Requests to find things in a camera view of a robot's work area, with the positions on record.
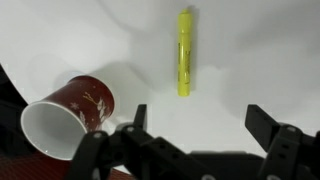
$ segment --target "white surface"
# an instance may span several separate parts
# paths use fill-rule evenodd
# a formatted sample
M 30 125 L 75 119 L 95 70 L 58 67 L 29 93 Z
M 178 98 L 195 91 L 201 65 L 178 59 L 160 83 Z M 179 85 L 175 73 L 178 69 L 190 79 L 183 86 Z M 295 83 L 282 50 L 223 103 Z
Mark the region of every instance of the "white surface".
M 73 112 L 47 101 L 29 104 L 22 112 L 21 127 L 34 147 L 60 160 L 73 158 L 87 132 Z
M 320 129 L 317 0 L 10 0 L 0 2 L 0 59 L 28 101 L 85 73 L 111 86 L 131 121 L 148 104 L 148 132 L 191 150 L 264 155 L 244 127 L 258 104 L 309 134 Z M 176 17 L 195 19 L 191 96 L 176 90 Z

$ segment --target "red cup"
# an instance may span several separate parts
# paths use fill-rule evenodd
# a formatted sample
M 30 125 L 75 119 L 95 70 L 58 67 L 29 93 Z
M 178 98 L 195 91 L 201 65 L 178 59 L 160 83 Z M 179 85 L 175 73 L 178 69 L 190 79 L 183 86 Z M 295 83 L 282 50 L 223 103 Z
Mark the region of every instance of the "red cup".
M 105 84 L 78 76 L 43 100 L 29 104 L 21 115 L 21 126 L 39 151 L 71 160 L 83 135 L 100 130 L 113 110 L 114 98 Z

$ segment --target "highlighter cap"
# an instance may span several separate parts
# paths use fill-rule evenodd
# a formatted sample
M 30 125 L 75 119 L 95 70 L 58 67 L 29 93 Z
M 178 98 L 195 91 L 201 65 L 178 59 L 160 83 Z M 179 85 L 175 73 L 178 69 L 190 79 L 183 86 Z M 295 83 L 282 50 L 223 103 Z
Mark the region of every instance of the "highlighter cap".
M 179 33 L 191 33 L 192 15 L 188 9 L 182 10 L 178 16 Z

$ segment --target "marker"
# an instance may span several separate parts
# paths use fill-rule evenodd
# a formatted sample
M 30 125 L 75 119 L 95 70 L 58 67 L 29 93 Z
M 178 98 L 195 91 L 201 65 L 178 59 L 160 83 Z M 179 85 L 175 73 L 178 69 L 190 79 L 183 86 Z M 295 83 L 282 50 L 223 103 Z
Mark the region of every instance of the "marker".
M 178 94 L 190 94 L 190 52 L 191 52 L 192 15 L 184 9 L 178 16 Z

